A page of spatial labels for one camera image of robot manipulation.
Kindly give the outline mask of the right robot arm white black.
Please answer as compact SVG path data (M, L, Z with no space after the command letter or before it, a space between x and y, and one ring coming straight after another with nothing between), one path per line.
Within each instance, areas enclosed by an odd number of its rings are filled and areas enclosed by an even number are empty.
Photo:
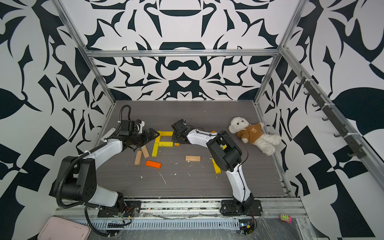
M226 131L209 133L189 128L184 119L172 124L173 136L179 144L198 145L209 150L217 166L226 173L239 208L249 209L254 196L248 188L243 174L242 151Z

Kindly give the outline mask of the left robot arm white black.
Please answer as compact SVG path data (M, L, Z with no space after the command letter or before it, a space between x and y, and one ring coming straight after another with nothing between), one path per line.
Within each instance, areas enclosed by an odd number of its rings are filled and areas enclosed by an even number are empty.
M126 207L123 194L99 186L97 169L126 149L136 151L160 136L154 129L145 130L144 127L142 120L124 120L119 115L118 126L102 138L101 145L77 157L64 158L54 185L58 207L86 206L123 211Z

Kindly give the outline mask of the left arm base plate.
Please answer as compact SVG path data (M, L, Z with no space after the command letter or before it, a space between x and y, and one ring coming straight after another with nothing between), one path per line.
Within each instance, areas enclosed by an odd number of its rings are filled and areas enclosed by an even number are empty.
M141 201L124 201L117 202L114 207L102 207L99 209L98 217L99 218L112 218L117 217L119 214L121 216L128 217L135 217L137 216L141 211Z

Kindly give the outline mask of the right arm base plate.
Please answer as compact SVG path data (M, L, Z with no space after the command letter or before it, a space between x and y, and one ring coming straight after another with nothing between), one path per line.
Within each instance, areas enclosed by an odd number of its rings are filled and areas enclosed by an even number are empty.
M225 217L233 216L261 216L263 208L259 200L248 198L244 203L233 200L222 200L220 213Z

